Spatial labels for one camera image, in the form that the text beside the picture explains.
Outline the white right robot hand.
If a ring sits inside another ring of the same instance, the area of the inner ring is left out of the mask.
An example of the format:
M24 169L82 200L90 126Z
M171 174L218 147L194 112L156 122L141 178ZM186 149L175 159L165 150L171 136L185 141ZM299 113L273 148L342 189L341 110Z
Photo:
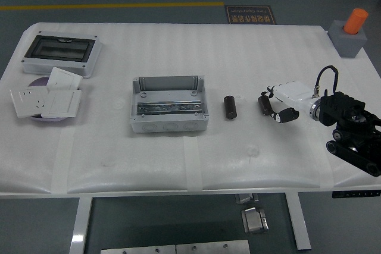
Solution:
M287 108L276 112L271 107L270 99L276 98ZM278 123L288 123L299 117L302 111L315 121L319 120L320 97L313 97L313 90L300 81L291 81L268 87L258 98L263 115L270 116Z

